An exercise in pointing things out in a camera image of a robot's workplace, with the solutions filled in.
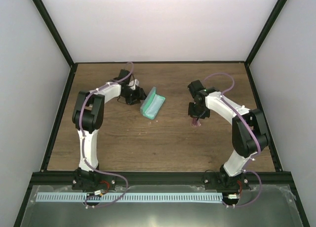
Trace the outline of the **blue green glasses case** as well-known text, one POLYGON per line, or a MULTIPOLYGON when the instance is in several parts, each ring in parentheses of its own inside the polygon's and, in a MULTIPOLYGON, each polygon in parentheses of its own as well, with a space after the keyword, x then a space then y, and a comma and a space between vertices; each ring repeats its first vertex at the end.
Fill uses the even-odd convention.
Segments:
POLYGON ((158 95, 157 88, 153 87, 140 107, 141 115, 154 120, 164 102, 165 97, 158 95))

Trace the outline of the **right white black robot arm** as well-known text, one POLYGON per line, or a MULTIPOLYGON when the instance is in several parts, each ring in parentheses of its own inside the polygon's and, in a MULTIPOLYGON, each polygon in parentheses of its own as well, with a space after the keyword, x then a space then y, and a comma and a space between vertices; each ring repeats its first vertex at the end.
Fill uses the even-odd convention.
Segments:
POLYGON ((232 126, 233 152, 220 168, 220 185, 231 189, 237 183, 237 176, 245 171, 246 165, 255 159, 270 144, 263 112, 248 109, 228 99, 215 87, 205 88, 200 80, 188 85, 193 98, 189 103, 188 115, 194 126, 200 120, 210 117, 214 111, 232 126))

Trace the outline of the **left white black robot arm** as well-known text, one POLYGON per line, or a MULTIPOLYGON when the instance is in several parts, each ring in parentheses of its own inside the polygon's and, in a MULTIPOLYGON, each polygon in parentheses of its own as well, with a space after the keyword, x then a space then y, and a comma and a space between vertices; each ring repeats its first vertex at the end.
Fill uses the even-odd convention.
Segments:
POLYGON ((97 136, 104 119, 105 104, 114 98, 124 98, 125 104, 139 104, 147 95, 139 86, 133 73, 122 69, 119 76, 103 86, 78 93, 72 122, 75 124, 80 142, 79 168, 85 172, 98 169, 97 136))

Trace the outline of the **pink transparent sunglasses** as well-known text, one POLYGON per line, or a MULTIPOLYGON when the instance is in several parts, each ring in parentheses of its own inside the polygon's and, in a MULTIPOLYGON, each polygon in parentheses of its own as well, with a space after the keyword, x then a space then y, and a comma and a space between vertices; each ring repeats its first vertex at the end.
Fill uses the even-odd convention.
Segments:
POLYGON ((201 123, 200 123, 200 121, 199 121, 199 119, 198 118, 193 118, 193 120, 192 120, 192 126, 194 126, 194 127, 200 127, 201 126, 201 123))

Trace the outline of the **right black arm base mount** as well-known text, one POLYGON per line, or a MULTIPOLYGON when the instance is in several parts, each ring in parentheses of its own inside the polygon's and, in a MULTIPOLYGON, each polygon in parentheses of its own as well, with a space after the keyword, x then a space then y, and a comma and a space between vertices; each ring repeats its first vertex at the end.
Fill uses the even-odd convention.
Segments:
POLYGON ((249 189, 248 183, 245 183, 244 180, 245 177, 242 174, 229 177, 223 172, 215 172, 213 170, 206 170, 202 176, 202 182, 206 186, 220 190, 249 189))

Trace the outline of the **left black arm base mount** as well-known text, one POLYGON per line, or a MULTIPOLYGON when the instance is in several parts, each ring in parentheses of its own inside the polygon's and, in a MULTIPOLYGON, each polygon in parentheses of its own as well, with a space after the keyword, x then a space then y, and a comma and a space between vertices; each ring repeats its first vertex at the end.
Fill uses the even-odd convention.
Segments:
POLYGON ((95 171, 74 171, 73 190, 96 191, 99 189, 113 190, 116 185, 114 176, 103 175, 95 171))

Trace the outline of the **light blue cleaning cloth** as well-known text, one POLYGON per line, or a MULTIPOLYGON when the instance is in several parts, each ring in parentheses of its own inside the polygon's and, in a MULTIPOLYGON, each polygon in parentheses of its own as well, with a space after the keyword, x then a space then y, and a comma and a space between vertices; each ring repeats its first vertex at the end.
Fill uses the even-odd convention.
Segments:
POLYGON ((150 106, 146 110, 146 116, 150 119, 154 119, 164 103, 164 98, 156 95, 151 102, 150 106))

